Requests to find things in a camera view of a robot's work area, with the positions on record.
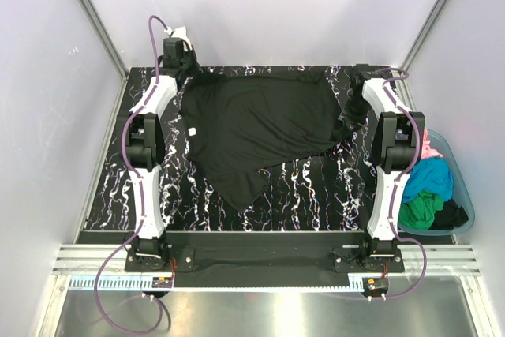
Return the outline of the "blue t shirt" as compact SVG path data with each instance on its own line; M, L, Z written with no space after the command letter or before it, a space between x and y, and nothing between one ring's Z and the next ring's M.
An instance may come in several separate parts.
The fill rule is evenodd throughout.
M428 191L448 201L453 197L454 176L446 160L441 157L421 159L410 172L403 190L402 202L412 201L422 191Z

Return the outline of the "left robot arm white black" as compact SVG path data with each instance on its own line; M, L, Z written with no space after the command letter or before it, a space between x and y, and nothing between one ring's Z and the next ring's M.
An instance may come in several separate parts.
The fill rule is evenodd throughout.
M134 236L129 239L134 260L152 258L166 263L169 248L162 221L159 176L165 158L160 118L178 94L192 69L196 55L189 39L175 32L163 40L158 72L129 111L121 135L122 158L133 186L136 212Z

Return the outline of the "right aluminium frame post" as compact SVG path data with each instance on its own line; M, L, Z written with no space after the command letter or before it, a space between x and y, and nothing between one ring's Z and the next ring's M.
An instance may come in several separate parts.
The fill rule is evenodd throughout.
M420 31L418 32L412 46L410 47L406 57L404 58L400 68L409 71L415 59L421 52L421 48L425 45L429 36L431 35L433 29L435 28L437 21L442 16L444 10L447 8L450 0L435 0L430 9L428 16L426 17Z

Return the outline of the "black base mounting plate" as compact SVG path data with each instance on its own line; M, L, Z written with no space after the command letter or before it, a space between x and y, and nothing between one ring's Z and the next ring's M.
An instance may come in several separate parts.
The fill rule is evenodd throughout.
M173 274L178 289L217 290L337 288L349 274L405 270L394 242L374 248L362 231L166 232L135 238L125 268Z

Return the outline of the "black t shirt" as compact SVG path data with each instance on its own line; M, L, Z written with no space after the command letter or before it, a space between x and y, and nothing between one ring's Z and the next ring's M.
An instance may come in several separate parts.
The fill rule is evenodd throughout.
M188 158L241 211L266 190L264 168L319 155L353 133L342 127L344 106L320 71L198 73L181 100Z
M462 227L469 221L464 207L459 206L454 199L443 203L443 208L436 211L429 230L453 230Z

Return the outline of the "aluminium frame post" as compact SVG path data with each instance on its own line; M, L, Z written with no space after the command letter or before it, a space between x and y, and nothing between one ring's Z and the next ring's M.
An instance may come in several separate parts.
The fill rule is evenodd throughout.
M409 71L415 59L421 52L421 48L425 45L429 36L431 35L433 29L435 28L437 21L442 16L444 10L447 8L450 0L435 0L430 9L428 16L426 17L420 31L418 32L412 46L410 47L406 57L404 58L400 68Z
M127 78L129 70L123 62L118 49L115 47L105 24L103 23L92 0L77 0L80 7L84 11L92 29L94 30L98 40L102 44L107 57L110 59L113 67L117 71L122 81Z

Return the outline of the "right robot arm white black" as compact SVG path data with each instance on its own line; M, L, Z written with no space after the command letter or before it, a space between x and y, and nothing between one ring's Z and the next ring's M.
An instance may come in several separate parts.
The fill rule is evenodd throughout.
M340 119L347 132L365 122L369 111L378 120L371 162L376 167L376 191L365 239L353 260L365 270L400 263L398 216L410 172L421 158L425 116L411 110L391 84L408 73L390 67L358 64L350 68L350 94Z

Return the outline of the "green t shirt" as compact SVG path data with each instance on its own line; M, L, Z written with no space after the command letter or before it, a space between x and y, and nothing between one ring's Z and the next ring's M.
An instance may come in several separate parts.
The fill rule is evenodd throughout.
M444 208L445 200L436 193L422 190L413 196L403 196L398 224L413 230L428 230L437 212Z

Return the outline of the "pink t shirt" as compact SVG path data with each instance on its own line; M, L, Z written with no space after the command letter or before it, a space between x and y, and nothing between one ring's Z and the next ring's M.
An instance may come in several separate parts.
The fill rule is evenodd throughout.
M421 159L443 158L443 155L431 146L428 138L428 130L425 129L423 133L423 142L421 146Z

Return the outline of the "aluminium rail profile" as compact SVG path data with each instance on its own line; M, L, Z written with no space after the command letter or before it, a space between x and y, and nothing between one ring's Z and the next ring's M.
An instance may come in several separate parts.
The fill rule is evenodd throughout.
M90 275L98 271L114 251L114 245L64 245L60 248L51 274ZM477 276L480 270L473 250L468 245L426 245L426 272L428 276ZM415 245L400 245L400 263L390 262L387 273L391 276L417 275L424 267L422 252ZM340 273L365 273L357 257L356 245L332 248L309 246L223 246L186 245L169 248L169 257L175 260L178 272L190 273L212 265L224 268L322 268ZM106 266L106 274L124 275L127 264L135 261L132 253L123 248ZM384 265L368 272L382 274Z

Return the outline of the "teal plastic laundry basket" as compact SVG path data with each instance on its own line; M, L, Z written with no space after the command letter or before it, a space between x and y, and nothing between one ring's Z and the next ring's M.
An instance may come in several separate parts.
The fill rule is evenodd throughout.
M431 142L431 146L437 149L446 160L448 166L450 167L454 176L454 190L453 197L454 201L461 207L464 207L466 213L469 216L469 221L462 227L454 228L453 230L413 230L407 227L402 227L398 224L398 228L401 231L412 235L418 236L449 236L455 234L462 234L468 231L474 224L475 221L475 211L473 208L472 201L469 197L466 184L463 180L461 171L459 170L457 161L454 157L453 151L451 150L447 141L437 132L428 129L428 138Z

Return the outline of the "black t shirt in basket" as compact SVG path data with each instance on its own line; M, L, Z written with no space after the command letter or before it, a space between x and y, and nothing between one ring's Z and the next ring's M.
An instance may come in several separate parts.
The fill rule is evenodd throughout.
M464 207L459 206L454 199L443 203L443 208L436 211L429 230L453 230L462 227L469 221Z

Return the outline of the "left aluminium frame post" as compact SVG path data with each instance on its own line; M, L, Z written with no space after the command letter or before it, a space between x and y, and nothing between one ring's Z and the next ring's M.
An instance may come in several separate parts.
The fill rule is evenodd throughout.
M123 62L118 49L115 47L105 24L103 23L92 0L77 0L80 7L84 11L92 29L94 30L98 40L102 44L107 57L110 59L113 67L117 71L122 81L127 78L129 70Z

